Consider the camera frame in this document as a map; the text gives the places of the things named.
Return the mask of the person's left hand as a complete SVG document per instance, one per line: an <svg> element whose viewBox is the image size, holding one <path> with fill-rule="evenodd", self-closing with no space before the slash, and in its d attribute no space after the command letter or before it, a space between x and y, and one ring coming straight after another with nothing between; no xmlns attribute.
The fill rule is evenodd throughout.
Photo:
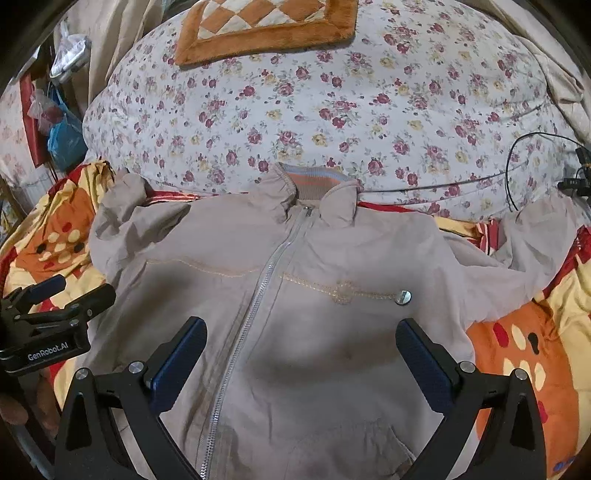
<svg viewBox="0 0 591 480"><path fill-rule="evenodd" d="M51 383L50 370L44 368L33 376L35 390L29 389L23 400L1 394L1 418L11 425L25 425L32 414L51 437L59 430L60 413Z"/></svg>

